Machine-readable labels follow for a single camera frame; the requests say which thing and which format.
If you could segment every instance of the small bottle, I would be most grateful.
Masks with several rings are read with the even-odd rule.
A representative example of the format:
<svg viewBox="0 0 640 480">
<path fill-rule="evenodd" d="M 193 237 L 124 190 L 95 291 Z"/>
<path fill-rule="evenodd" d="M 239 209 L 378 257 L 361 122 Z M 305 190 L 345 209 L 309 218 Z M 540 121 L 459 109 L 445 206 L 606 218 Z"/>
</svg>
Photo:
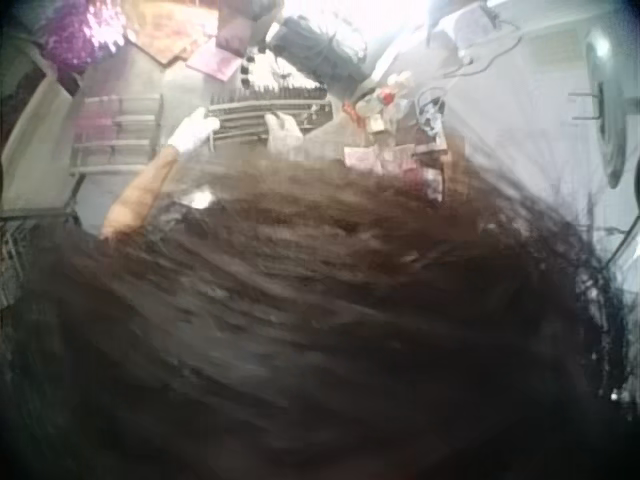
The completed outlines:
<svg viewBox="0 0 640 480">
<path fill-rule="evenodd" d="M 382 109 L 391 105 L 396 95 L 389 88 L 377 88 L 371 95 L 367 95 L 356 104 L 356 112 L 363 118 L 380 113 Z"/>
</svg>

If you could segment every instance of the metal rod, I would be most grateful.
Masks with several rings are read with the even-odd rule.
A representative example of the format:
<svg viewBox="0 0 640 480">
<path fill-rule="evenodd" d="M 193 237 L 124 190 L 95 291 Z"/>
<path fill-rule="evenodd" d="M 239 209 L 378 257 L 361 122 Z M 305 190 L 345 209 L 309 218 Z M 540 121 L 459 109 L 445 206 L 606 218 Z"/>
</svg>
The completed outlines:
<svg viewBox="0 0 640 480">
<path fill-rule="evenodd" d="M 76 143 L 74 148 L 115 148 L 115 147 L 151 147 L 151 140 L 103 140 L 88 143 Z"/>
<path fill-rule="evenodd" d="M 217 110 L 224 109 L 238 109 L 244 107 L 251 108 L 266 108 L 269 111 L 271 110 L 279 110 L 279 106 L 311 106 L 311 105 L 330 105 L 331 102 L 328 100 L 256 100 L 249 102 L 239 102 L 239 103 L 222 103 L 218 105 L 210 105 L 209 112 L 215 112 Z"/>
<path fill-rule="evenodd" d="M 305 110 L 278 110 L 278 112 L 283 113 L 285 115 L 292 115 L 292 116 L 309 115 L 311 113 L 318 115 L 322 113 L 321 111 L 312 112 L 308 108 Z M 238 119 L 253 118 L 253 117 L 264 118 L 264 115 L 265 115 L 265 112 L 244 112 L 244 113 L 232 113 L 228 115 L 220 115 L 220 116 L 216 116 L 216 118 L 222 122 L 224 120 L 238 120 Z"/>
<path fill-rule="evenodd" d="M 71 173 L 79 175 L 91 175 L 99 173 L 137 173 L 145 169 L 146 164 L 139 165 L 101 165 L 95 167 L 76 167 Z"/>
<path fill-rule="evenodd" d="M 89 97 L 84 100 L 84 103 L 99 103 L 109 101 L 128 101 L 128 100 L 162 100 L 162 95 L 141 95 L 136 97 L 121 97 L 119 95 L 107 95 L 104 97 Z"/>
<path fill-rule="evenodd" d="M 572 92 L 569 93 L 570 97 L 592 97 L 592 98 L 600 98 L 600 95 L 596 95 L 595 93 L 580 93 L 580 92 Z"/>
<path fill-rule="evenodd" d="M 571 117 L 572 120 L 602 120 L 602 116 L 599 117 Z"/>
</svg>

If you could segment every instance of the dark brown hair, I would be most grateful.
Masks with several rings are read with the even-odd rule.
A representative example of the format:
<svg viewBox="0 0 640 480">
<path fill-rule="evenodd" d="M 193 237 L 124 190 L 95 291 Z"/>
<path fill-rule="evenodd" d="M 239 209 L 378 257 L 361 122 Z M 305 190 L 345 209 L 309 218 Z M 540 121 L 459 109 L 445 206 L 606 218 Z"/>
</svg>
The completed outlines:
<svg viewBox="0 0 640 480">
<path fill-rule="evenodd" d="M 40 248 L 3 346 L 5 418 L 34 471 L 591 471 L 624 380 L 621 302 L 570 222 L 474 172 L 436 204 L 331 164 L 218 170 L 202 180 L 216 201 L 171 224 Z"/>
</svg>

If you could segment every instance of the paper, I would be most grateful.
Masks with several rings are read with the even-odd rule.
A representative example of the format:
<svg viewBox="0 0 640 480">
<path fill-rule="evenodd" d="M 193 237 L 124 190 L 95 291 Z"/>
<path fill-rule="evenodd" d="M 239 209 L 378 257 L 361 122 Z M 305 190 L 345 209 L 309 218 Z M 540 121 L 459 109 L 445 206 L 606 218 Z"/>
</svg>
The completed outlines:
<svg viewBox="0 0 640 480">
<path fill-rule="evenodd" d="M 187 67 L 226 82 L 241 63 L 240 57 L 217 48 L 216 39 L 212 38 L 193 54 L 187 62 Z"/>
</svg>

